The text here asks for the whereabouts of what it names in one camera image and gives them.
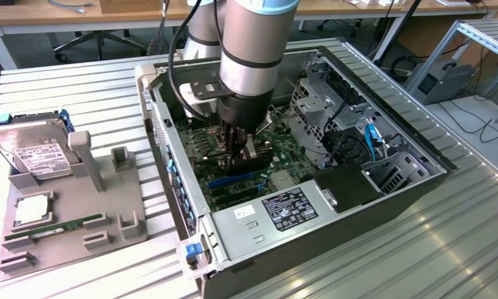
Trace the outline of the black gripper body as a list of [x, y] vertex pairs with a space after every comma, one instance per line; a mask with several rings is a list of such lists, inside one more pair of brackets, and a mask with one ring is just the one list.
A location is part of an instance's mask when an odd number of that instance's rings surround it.
[[217, 113], [221, 118], [221, 130], [227, 136], [230, 129], [253, 134], [263, 122], [270, 105], [273, 91], [257, 96], [234, 94], [218, 99]]

